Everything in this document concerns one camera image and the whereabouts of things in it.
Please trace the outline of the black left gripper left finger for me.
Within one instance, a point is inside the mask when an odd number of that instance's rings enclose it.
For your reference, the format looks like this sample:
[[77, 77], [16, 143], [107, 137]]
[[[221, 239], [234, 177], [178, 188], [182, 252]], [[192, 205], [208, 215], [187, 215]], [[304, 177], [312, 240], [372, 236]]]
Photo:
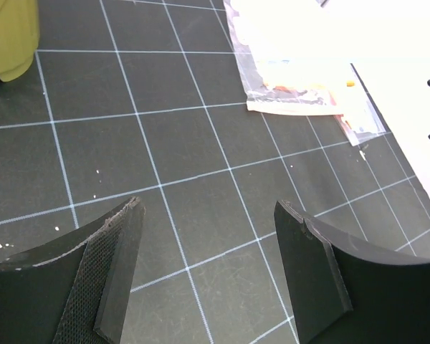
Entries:
[[133, 197], [0, 260], [0, 343], [119, 343], [144, 217]]

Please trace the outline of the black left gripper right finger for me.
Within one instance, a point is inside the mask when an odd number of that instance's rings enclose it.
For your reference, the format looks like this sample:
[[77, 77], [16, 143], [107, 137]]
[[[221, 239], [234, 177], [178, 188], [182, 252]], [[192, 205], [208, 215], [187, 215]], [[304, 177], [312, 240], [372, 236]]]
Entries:
[[278, 201], [274, 222], [301, 343], [430, 343], [430, 259]]

